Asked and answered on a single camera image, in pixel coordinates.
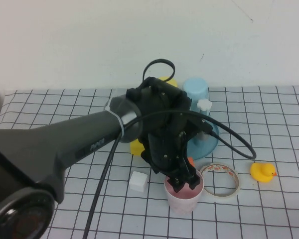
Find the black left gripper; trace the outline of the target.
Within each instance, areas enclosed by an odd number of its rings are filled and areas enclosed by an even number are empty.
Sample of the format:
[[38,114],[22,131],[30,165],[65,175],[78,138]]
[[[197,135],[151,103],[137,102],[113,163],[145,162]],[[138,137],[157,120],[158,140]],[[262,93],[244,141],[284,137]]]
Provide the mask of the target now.
[[188,161],[187,143],[197,135],[197,120],[145,119],[143,123],[142,158],[155,173],[169,177],[168,183],[175,193],[184,187],[184,180],[190,189],[195,189],[202,176]]

